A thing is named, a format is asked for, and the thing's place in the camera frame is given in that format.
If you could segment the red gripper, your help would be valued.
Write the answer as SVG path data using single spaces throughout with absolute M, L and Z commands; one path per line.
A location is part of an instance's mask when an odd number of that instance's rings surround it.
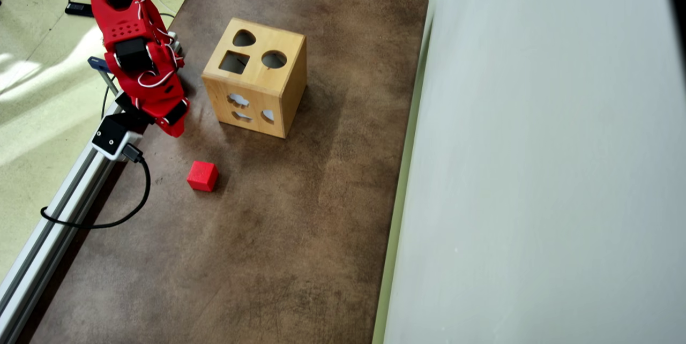
M 169 136 L 184 134 L 190 102 L 178 78 L 184 59 L 172 43 L 112 43 L 106 63 L 135 109 Z

